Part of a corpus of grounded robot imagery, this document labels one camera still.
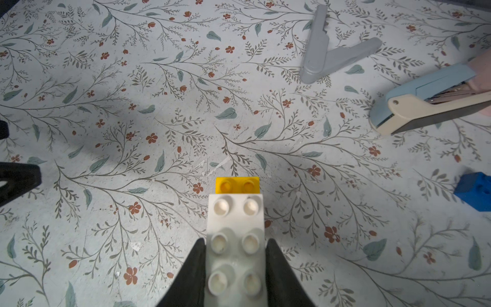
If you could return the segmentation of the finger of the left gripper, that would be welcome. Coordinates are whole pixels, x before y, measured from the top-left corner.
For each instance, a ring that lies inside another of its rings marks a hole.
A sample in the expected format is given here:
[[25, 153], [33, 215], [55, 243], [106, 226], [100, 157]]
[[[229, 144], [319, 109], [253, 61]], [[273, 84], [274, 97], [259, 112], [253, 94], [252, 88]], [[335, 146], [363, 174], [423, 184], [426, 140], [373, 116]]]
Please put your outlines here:
[[37, 188], [42, 183], [41, 169], [37, 165], [11, 162], [1, 163], [1, 207]]

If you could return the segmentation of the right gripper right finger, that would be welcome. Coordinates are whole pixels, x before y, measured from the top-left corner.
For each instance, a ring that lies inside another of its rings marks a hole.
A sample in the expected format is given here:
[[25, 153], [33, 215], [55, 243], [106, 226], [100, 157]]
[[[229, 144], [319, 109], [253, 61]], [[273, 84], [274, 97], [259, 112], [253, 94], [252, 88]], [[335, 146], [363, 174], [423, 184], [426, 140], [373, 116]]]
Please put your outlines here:
[[303, 289], [274, 239], [267, 241], [265, 256], [268, 306], [314, 307], [314, 303]]

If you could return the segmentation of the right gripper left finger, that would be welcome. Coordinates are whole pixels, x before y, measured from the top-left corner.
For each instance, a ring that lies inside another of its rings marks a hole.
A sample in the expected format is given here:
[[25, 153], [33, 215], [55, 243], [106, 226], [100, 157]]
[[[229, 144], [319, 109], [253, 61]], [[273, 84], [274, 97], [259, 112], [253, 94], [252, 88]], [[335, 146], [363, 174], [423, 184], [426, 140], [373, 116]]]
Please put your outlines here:
[[204, 306], [206, 279], [206, 244], [198, 239], [190, 250], [174, 282], [157, 307]]

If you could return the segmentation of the white lego brick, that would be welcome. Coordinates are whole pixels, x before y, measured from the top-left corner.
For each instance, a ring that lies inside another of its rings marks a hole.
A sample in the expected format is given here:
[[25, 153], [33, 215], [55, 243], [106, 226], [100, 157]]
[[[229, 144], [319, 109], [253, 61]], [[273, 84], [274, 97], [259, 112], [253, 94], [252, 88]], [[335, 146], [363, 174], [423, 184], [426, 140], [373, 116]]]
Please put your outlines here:
[[261, 194], [208, 198], [205, 306], [267, 306]]

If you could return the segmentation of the yellow long lego brick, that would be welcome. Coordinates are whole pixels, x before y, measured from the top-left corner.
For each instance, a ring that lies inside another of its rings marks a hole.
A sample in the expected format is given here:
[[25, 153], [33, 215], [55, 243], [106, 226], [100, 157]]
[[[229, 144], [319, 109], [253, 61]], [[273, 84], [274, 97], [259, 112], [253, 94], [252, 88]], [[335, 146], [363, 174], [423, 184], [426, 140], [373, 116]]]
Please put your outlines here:
[[216, 194], [260, 194], [259, 177], [217, 177]]

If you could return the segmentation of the small blue lego brick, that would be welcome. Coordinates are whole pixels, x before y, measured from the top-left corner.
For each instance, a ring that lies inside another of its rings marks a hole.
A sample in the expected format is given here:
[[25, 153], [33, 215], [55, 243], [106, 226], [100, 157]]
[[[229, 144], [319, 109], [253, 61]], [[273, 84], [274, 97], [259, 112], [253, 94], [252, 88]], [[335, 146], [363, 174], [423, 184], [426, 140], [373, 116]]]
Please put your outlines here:
[[461, 176], [453, 194], [479, 212], [490, 212], [490, 176], [469, 173]]

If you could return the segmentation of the floral table mat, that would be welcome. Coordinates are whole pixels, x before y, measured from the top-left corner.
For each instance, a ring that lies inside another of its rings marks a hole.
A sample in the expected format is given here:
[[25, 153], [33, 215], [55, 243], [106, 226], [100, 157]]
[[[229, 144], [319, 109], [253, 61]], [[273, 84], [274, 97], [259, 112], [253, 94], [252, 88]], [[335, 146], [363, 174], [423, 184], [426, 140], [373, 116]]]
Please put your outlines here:
[[490, 50], [490, 13], [328, 1], [19, 1], [1, 16], [1, 160], [42, 184], [1, 209], [2, 306], [155, 306], [205, 235], [217, 177], [258, 176], [265, 235], [317, 306], [489, 306], [490, 118], [381, 136], [388, 91]]

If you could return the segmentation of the pink pen cup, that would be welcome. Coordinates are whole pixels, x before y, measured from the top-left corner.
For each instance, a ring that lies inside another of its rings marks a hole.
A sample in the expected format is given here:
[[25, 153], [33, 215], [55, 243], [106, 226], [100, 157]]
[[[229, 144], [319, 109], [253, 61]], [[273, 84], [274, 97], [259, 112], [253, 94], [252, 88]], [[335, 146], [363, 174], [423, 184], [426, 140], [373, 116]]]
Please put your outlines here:
[[472, 92], [471, 95], [478, 95], [490, 91], [490, 54], [490, 50], [485, 51], [483, 54], [466, 63], [476, 74], [467, 82]]

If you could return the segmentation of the grey V-shaped bracket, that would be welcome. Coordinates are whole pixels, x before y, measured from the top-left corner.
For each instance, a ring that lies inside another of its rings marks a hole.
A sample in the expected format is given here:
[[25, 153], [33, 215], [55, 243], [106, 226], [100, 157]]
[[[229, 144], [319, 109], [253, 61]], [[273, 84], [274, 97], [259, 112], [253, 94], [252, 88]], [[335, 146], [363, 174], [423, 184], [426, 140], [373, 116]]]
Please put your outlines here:
[[382, 46], [379, 38], [371, 38], [353, 47], [328, 50], [329, 36], [325, 29], [326, 19], [327, 6], [318, 5], [299, 70], [299, 79], [304, 84], [313, 84], [327, 75], [367, 58], [375, 54]]

